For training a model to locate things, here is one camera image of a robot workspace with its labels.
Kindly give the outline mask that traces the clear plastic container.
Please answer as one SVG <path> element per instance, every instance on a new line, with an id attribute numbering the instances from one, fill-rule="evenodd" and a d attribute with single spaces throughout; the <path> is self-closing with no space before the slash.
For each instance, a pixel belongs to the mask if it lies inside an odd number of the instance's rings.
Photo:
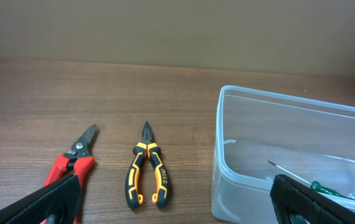
<path id="1" fill-rule="evenodd" d="M 355 107 L 239 86 L 217 106 L 212 214 L 235 223 L 275 223 L 270 191 L 285 174 L 337 191 L 355 212 Z"/>

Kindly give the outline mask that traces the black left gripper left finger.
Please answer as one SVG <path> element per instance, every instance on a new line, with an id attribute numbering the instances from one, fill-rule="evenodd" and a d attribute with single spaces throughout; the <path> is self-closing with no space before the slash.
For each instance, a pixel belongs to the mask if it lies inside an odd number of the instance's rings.
<path id="1" fill-rule="evenodd" d="M 0 210 L 0 223 L 73 223 L 82 204 L 77 175 L 68 175 Z"/>

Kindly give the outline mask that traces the green handled screwdriver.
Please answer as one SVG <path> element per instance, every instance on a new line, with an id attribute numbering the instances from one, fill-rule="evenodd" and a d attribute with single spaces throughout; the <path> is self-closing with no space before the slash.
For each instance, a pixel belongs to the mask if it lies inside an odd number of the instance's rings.
<path id="1" fill-rule="evenodd" d="M 309 182 L 309 181 L 305 180 L 304 178 L 300 177 L 299 175 L 296 175 L 296 174 L 290 172 L 289 170 L 283 168 L 282 166 L 277 165 L 276 163 L 274 163 L 272 161 L 268 161 L 268 163 L 270 163 L 271 165 L 281 169 L 282 171 L 285 171 L 286 173 L 296 177 L 297 179 L 301 180 L 302 182 L 308 184 L 310 186 L 310 188 L 316 192 L 328 194 L 328 195 L 334 195 L 336 197 L 347 198 L 347 199 L 353 200 L 353 198 L 351 198 L 351 197 L 344 196 L 343 194 L 340 194 L 339 192 L 337 192 L 333 189 L 330 189 L 330 188 L 327 188 L 327 187 L 321 185 L 318 181 Z"/>

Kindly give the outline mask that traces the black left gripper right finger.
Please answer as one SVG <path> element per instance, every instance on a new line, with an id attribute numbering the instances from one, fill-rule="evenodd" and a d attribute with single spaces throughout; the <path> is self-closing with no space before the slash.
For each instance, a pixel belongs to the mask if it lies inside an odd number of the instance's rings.
<path id="1" fill-rule="evenodd" d="M 355 224 L 355 212 L 287 175 L 275 176 L 270 197 L 279 224 Z"/>

